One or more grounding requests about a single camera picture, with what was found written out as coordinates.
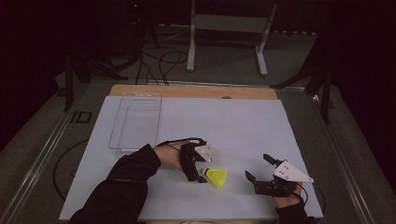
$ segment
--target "metal frame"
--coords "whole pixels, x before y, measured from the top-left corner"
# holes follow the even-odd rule
[[[175,84],[184,84],[184,85],[193,85],[193,86],[200,86],[200,85],[208,85],[208,86],[245,86],[245,87],[252,87],[252,88],[262,88],[266,86],[249,86],[249,85],[221,85],[221,84],[209,84],[209,83],[184,83],[179,82]],[[59,140],[61,139],[65,128],[67,127],[68,121],[72,117],[73,108],[76,106],[77,102],[80,101],[82,98],[85,90],[87,89],[84,86],[83,90],[79,89],[77,92],[77,100],[72,104],[68,113],[65,113],[64,116],[60,119],[57,126],[55,127],[54,131],[52,132],[51,136],[47,144],[42,148],[40,154],[36,158],[34,164],[30,167],[29,171],[26,173],[25,178],[22,180],[21,185],[17,189],[14,197],[12,198],[11,202],[9,203],[7,209],[4,211],[3,215],[0,218],[0,223],[15,223],[16,219],[20,211],[22,210],[23,206],[26,203],[30,193],[32,192],[33,188],[35,187],[35,183],[38,178],[41,176],[42,171],[44,170],[47,162],[50,159],[50,156],[53,150],[56,148]],[[294,93],[301,93],[304,94],[304,88],[285,88],[283,91],[289,91]],[[356,179],[354,178],[352,172],[350,171],[347,161],[343,156],[343,152],[341,148],[338,146],[338,143],[333,135],[331,126],[325,123],[320,115],[320,111],[318,109],[318,97],[315,96],[313,99],[310,100],[311,105],[314,107],[314,111],[317,112],[317,119],[323,126],[323,129],[326,132],[327,137],[330,139],[332,144],[332,154],[334,156],[334,160],[336,162],[337,168],[341,174],[341,177],[344,179],[347,191],[351,197],[351,201],[354,203],[356,211],[361,219],[361,223],[363,224],[370,224],[375,223],[373,214],[370,212],[370,209],[365,201],[359,184],[357,183]]]
[[[272,5],[270,15],[268,15],[266,18],[206,15],[196,14],[195,0],[191,0],[191,37],[187,60],[187,71],[192,72],[194,70],[196,29],[238,31],[262,34],[262,41],[258,46],[256,46],[255,50],[257,62],[260,68],[260,74],[266,77],[268,75],[268,71],[262,52],[271,29],[276,7],[276,4]]]

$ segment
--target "white paper sheet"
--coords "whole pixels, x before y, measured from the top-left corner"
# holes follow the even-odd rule
[[[69,219],[82,207],[117,161],[108,141],[119,104],[120,97],[106,98],[60,219]],[[162,168],[148,181],[148,198],[140,219],[275,219],[272,199],[254,193],[245,170],[258,180],[272,180],[275,166],[262,158],[265,153],[288,160],[307,173],[278,100],[163,98],[158,142],[186,137],[200,137],[215,146],[213,161],[196,162],[196,166],[198,170],[203,167],[228,170],[226,184],[216,189],[210,183],[188,182],[175,169]],[[304,187],[309,195],[307,214],[322,217],[312,185]]]

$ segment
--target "black cable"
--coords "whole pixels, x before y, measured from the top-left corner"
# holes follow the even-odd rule
[[[80,142],[74,144],[72,147],[68,148],[68,149],[59,157],[59,159],[56,161],[55,166],[54,166],[54,168],[53,168],[53,170],[52,170],[52,183],[53,183],[53,187],[55,187],[56,192],[59,194],[59,196],[60,196],[60,197],[62,198],[62,200],[64,200],[64,201],[66,200],[66,197],[61,193],[61,191],[59,190],[59,187],[58,187],[58,183],[56,182],[56,171],[57,171],[57,169],[58,169],[58,164],[59,164],[59,162],[61,162],[62,158],[63,158],[68,152],[70,152],[72,149],[78,147],[79,145],[81,145],[81,144],[83,144],[83,143],[85,143],[85,142],[88,142],[88,140],[89,140],[89,139],[85,139],[85,140],[83,140],[83,141],[80,141]]]
[[[322,213],[323,213],[323,216],[324,216],[324,213],[326,212],[326,198],[324,197],[323,191],[321,191],[319,185],[317,185],[317,184],[312,184],[312,185],[313,185],[314,187],[316,187],[316,188],[319,190],[320,195],[321,195],[321,197],[322,197],[322,199],[323,199]]]
[[[146,69],[148,70],[148,72],[146,73],[146,84],[149,82],[149,77],[147,76],[147,74],[150,74],[152,76],[152,78],[154,78],[155,82],[157,82],[157,85],[160,85],[157,78],[151,73],[149,64],[143,63],[143,65],[145,65]]]
[[[175,148],[175,147],[172,147],[171,145],[169,145],[169,144],[166,144],[167,146],[169,146],[169,147],[171,147],[172,149],[174,149],[174,150],[176,150],[176,151],[180,151],[179,149],[177,149],[177,148]]]
[[[298,183],[296,183],[296,185],[300,186],[301,189],[305,192],[306,199],[305,199],[304,204],[306,204],[306,203],[308,202],[308,193],[306,192],[306,189],[305,189],[303,186],[301,186],[300,184],[298,184]]]
[[[182,138],[182,139],[171,140],[171,141],[164,141],[164,142],[161,142],[160,144],[158,144],[157,147],[165,146],[165,145],[172,144],[172,143],[190,142],[190,141],[198,141],[199,146],[204,146],[206,144],[206,141],[204,141],[204,139],[202,139],[202,138],[191,137],[191,138]]]
[[[291,192],[290,194],[294,195],[295,197],[297,197],[300,200],[300,202],[303,202],[305,204],[304,199],[303,199],[303,197],[301,197],[301,195],[298,195],[294,192]]]
[[[166,86],[169,86],[169,83],[168,83],[168,81],[167,81],[167,79],[166,79],[166,76],[167,76],[168,73],[169,73],[172,69],[174,69],[179,63],[184,63],[184,62],[186,62],[186,61],[188,60],[188,55],[187,55],[186,52],[180,51],[180,50],[175,49],[175,48],[171,48],[171,47],[164,47],[164,48],[165,48],[165,49],[171,49],[171,51],[166,52],[163,56],[161,56],[161,58],[158,58],[158,57],[156,57],[156,56],[154,56],[154,55],[151,55],[151,54],[149,54],[149,53],[147,53],[147,52],[145,52],[145,51],[142,51],[142,53],[148,55],[148,56],[151,57],[151,58],[154,58],[154,59],[159,60],[159,69],[160,69],[160,72],[161,72],[161,76],[163,77],[163,84],[166,85]],[[178,56],[178,57],[177,57],[177,60],[176,60],[176,61],[173,61],[173,62],[172,62],[172,61],[167,61],[167,60],[164,59],[164,57],[166,57],[167,55],[169,55],[169,54],[171,54],[171,53],[177,53],[177,56]],[[180,58],[181,58],[180,54],[185,55],[185,58],[182,59],[182,60],[180,60]],[[164,71],[163,71],[163,67],[162,67],[162,64],[163,64],[163,63],[171,63],[172,66],[171,66],[171,68],[169,68],[166,72],[164,72]]]
[[[171,66],[171,68],[169,68],[165,73],[163,72],[163,68],[161,67],[161,64],[162,64],[162,62],[164,62],[164,60],[163,60],[163,58],[166,56],[166,55],[168,55],[168,54],[171,54],[171,53],[177,53],[177,61],[179,62],[179,60],[180,60],[180,51],[179,50],[177,50],[177,51],[169,51],[169,52],[167,52],[167,53],[165,53],[162,57],[161,57],[161,59],[159,60],[159,62],[158,62],[158,67],[160,68],[160,72],[161,72],[161,75],[163,76],[163,82],[165,83],[165,85],[167,85],[167,86],[169,86],[169,83],[168,83],[168,81],[166,80],[166,75],[172,70],[172,69],[174,69],[175,67],[176,67],[176,65],[177,65],[177,63],[173,63],[173,65]]]
[[[140,76],[140,70],[142,69],[142,63],[143,63],[143,54],[142,54],[142,50],[140,50],[139,53],[139,69],[137,70],[137,75],[136,75],[136,80],[134,81],[134,84],[137,85],[137,80],[139,80],[139,76]]]

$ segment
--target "clear plastic container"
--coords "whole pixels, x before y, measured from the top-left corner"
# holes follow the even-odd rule
[[[157,145],[162,97],[157,93],[125,93],[120,101],[109,147],[121,154]]]

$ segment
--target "gray floor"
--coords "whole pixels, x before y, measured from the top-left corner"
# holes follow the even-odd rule
[[[160,39],[165,38],[166,36],[160,35]],[[235,44],[233,41],[219,42],[213,37],[201,37],[197,45],[194,71],[186,72],[186,63],[181,63],[166,77],[171,85],[179,82],[249,86],[276,84],[298,72],[315,38],[306,35],[270,35],[264,51],[269,76],[262,77],[252,43],[238,40],[238,44]],[[170,41],[163,41],[161,46],[186,51],[188,36],[180,35]],[[145,52],[157,57],[169,50],[153,49],[152,44],[147,44],[144,48]],[[167,61],[176,59],[176,54],[165,58]],[[159,61],[146,55],[144,62],[149,64],[150,72],[161,80]],[[169,66],[170,64],[164,63],[164,71]],[[120,74],[130,77],[128,81],[95,77],[89,85],[77,85],[77,93],[81,97],[77,98],[70,114],[63,112],[64,98],[53,96],[1,152],[0,211],[3,216],[11,217],[10,223],[58,222],[63,201],[52,185],[56,161],[68,148],[90,137],[94,121],[111,86],[115,83],[134,83],[137,70],[138,63],[120,71]],[[147,71],[142,69],[139,83],[146,82]],[[293,86],[303,87],[305,83],[306,80],[302,80]],[[322,122],[317,102],[312,97],[298,89],[277,91],[277,94],[286,108],[308,171],[325,194],[326,214],[319,223],[396,223],[395,195],[338,90],[332,88],[330,125]],[[89,123],[70,123],[75,111],[91,112],[92,120]],[[61,130],[62,135],[54,137],[53,130]],[[57,139],[54,145],[48,144],[51,139]],[[43,148],[50,153],[40,154]],[[56,176],[63,192],[67,192],[73,181],[72,174],[78,167],[84,148],[85,143],[76,146],[59,163]],[[42,164],[42,169],[38,169],[35,176],[25,177],[30,167],[39,166],[34,166],[37,157],[47,158],[47,163]],[[30,185],[34,187],[18,190],[24,179],[31,180]],[[17,192],[25,192],[26,197],[21,197],[19,203],[12,203]],[[19,206],[5,213],[9,204]],[[10,211],[14,211],[15,216],[10,215]]]

